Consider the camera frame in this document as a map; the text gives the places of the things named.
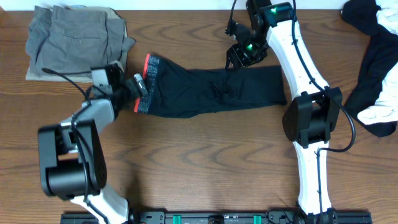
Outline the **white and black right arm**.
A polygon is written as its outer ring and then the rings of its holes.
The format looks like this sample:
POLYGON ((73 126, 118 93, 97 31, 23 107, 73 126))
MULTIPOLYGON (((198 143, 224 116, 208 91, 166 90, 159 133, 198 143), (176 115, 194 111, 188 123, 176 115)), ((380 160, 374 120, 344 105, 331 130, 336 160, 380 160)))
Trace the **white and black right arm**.
POLYGON ((282 117, 285 135, 298 159, 300 192, 292 223, 338 223, 328 195, 326 159, 329 141, 343 107, 342 92, 319 74, 300 32, 295 3, 247 1, 251 27, 229 19, 226 34, 237 43, 227 51, 226 68, 261 62, 272 49, 289 84, 292 101, 282 117))

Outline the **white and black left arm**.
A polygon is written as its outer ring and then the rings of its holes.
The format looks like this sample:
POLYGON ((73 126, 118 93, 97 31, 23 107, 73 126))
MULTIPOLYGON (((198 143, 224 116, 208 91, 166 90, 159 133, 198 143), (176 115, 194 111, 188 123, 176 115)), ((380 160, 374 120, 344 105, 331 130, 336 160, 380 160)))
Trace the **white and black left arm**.
POLYGON ((139 74, 126 79, 118 61, 92 68, 91 74, 93 86, 82 91, 81 108, 38 130, 40 183, 49 197, 86 209, 64 213, 61 223, 140 223, 127 199, 107 183, 99 134, 147 90, 139 74))

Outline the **black leggings with red waistband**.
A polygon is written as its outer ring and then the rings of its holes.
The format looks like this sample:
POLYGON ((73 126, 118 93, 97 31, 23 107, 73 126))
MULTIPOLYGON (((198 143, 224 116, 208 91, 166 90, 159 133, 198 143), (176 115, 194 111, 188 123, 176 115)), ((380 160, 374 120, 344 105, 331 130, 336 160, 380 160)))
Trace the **black leggings with red waistband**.
POLYGON ((134 111, 164 118, 191 118, 204 113, 286 105, 280 66, 240 70, 187 70, 154 54, 146 57, 148 94, 134 111))

